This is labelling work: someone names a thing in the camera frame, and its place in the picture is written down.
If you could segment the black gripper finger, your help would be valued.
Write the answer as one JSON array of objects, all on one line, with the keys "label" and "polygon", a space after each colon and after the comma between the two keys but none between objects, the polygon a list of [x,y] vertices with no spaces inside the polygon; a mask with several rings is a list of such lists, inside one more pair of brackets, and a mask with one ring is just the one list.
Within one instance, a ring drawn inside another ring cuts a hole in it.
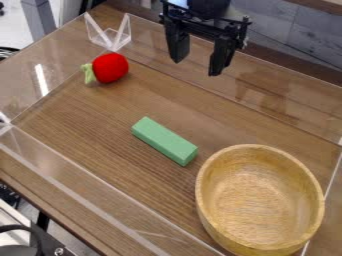
[{"label": "black gripper finger", "polygon": [[235,52],[235,41],[229,36],[219,36],[214,39],[213,52],[209,56],[208,75],[217,76],[229,65]]},{"label": "black gripper finger", "polygon": [[166,23],[164,29],[169,57],[178,63],[189,53],[189,35],[174,23]]}]

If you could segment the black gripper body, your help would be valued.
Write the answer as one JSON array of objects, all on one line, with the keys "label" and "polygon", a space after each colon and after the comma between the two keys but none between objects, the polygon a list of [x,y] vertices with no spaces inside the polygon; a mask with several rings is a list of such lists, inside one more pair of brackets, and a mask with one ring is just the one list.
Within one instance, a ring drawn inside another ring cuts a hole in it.
[{"label": "black gripper body", "polygon": [[227,33],[236,40],[236,48],[247,46],[248,15],[240,13],[232,0],[160,0],[162,16],[196,25],[201,33]]}]

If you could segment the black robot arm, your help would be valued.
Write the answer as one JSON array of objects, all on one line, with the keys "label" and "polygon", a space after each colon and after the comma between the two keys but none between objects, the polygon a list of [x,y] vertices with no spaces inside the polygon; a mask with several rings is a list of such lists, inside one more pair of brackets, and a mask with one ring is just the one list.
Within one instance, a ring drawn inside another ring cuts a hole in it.
[{"label": "black robot arm", "polygon": [[247,15],[233,10],[231,0],[160,0],[158,15],[168,53],[178,63],[189,54],[189,35],[213,42],[208,75],[217,76],[229,66],[235,51],[247,46]]}]

